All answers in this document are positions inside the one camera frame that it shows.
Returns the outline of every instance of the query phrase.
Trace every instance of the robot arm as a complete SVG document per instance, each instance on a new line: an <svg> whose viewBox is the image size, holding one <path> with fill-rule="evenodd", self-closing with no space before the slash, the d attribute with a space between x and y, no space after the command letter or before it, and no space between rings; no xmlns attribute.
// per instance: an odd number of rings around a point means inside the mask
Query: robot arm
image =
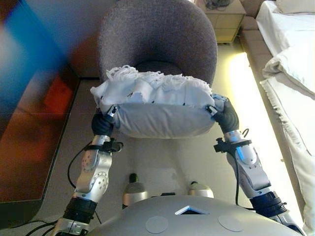
<svg viewBox="0 0 315 236"><path fill-rule="evenodd" d="M85 150L76 188L52 236L84 236L88 233L96 205L108 187L111 153L122 148L121 143L116 143L110 138L116 111L117 108L112 106L106 115L99 113L94 116L92 120L94 139Z"/></svg>
<svg viewBox="0 0 315 236"><path fill-rule="evenodd" d="M225 142L222 138L217 139L218 144L215 145L215 150L216 152L227 153L227 160L233 167L237 183L240 184L245 195L249 198L256 213L304 235L293 221L289 210L284 207L284 203L272 191L271 183L260 164L251 140L246 140L238 130L238 116L230 101L227 98L224 100L222 112L218 112L211 106L207 106L206 110L219 123L224 134Z"/></svg>

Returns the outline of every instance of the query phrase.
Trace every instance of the chair seat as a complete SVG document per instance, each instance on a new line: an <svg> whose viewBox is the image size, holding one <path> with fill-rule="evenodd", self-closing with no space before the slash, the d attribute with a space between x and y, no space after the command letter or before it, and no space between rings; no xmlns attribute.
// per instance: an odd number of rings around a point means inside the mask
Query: chair seat
<svg viewBox="0 0 315 236"><path fill-rule="evenodd" d="M178 68L176 65L164 61L158 60L150 60L142 62L135 66L135 68L139 72L146 72L146 71L153 71L157 72L160 71L164 73L164 75L179 75L183 72Z"/></svg>

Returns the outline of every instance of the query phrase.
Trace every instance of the chair backrest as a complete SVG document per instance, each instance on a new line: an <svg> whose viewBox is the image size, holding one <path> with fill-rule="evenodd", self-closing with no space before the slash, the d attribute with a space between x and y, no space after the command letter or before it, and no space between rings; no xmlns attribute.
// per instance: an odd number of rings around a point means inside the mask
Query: chair backrest
<svg viewBox="0 0 315 236"><path fill-rule="evenodd" d="M212 84L217 64L212 25L188 0L118 1L103 19L98 47L103 81L113 67L162 61Z"/></svg>

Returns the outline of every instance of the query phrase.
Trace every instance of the black cable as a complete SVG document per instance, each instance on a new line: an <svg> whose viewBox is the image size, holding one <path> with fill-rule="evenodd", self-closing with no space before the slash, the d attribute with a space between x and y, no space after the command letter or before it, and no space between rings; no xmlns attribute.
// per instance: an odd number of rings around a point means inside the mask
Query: black cable
<svg viewBox="0 0 315 236"><path fill-rule="evenodd" d="M248 135L248 132L250 131L250 129L245 129L242 134L244 135L244 138Z"/></svg>
<svg viewBox="0 0 315 236"><path fill-rule="evenodd" d="M71 184L71 186L72 186L73 188L76 188L76 186L75 186L75 184L74 184L74 183L71 181L71 179L70 179L70 168L71 168L71 165L72 165L72 163L74 162L74 160L78 157L78 155L79 155L88 145L90 145L91 142L92 142L92 141L90 141L88 144L86 144L86 145L84 146L84 148L82 148L82 149L73 157L73 159L70 161L70 163L69 163L69 165L68 165L67 177L68 177L69 183Z"/></svg>
<svg viewBox="0 0 315 236"><path fill-rule="evenodd" d="M27 235L25 236L30 236L32 233L34 233L35 231L41 229L41 228L44 228L44 227L47 227L47 226L50 226L50 225L54 225L58 222L58 220L54 221L54 222L51 222L51 223L47 223L47 224L43 224L41 226L38 226L36 227L35 229L31 230Z"/></svg>
<svg viewBox="0 0 315 236"><path fill-rule="evenodd" d="M31 223L36 223L36 222L42 222L42 223L48 224L48 222L43 221L43 220L33 220L33 221L29 221L27 223L24 223L22 225L19 225L19 226L10 227L9 229L15 229L15 228L18 228L18 227L21 227L21 226L24 226L24 225L28 225L28 224L31 224Z"/></svg>
<svg viewBox="0 0 315 236"><path fill-rule="evenodd" d="M96 217L97 217L99 223L102 224L102 222L101 222L101 220L100 220L100 218L99 218L99 216L98 216L98 213L97 213L96 211L95 211L95 214L96 214Z"/></svg>
<svg viewBox="0 0 315 236"><path fill-rule="evenodd" d="M48 234L50 231L52 231L54 229L54 227L51 227L50 229L48 229L45 233L43 233L41 236L45 236L46 234Z"/></svg>
<svg viewBox="0 0 315 236"><path fill-rule="evenodd" d="M239 190L240 190L240 173L239 173L239 166L236 160L236 156L234 153L231 154L231 156L234 158L235 165L236 165L236 193L235 193L235 205L245 208L247 210L255 210L254 208L248 208L248 207L243 207L238 205L238 195L239 195Z"/></svg>

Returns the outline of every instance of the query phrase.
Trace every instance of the wooden nightstand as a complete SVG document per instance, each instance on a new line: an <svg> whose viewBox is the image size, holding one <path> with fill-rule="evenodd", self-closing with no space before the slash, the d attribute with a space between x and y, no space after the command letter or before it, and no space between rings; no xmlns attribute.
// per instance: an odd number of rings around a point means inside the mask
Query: wooden nightstand
<svg viewBox="0 0 315 236"><path fill-rule="evenodd" d="M209 10L204 0L196 0L199 6L212 23L218 43L231 43L234 41L237 31L240 28L246 12L239 0L232 0L232 3L223 10Z"/></svg>

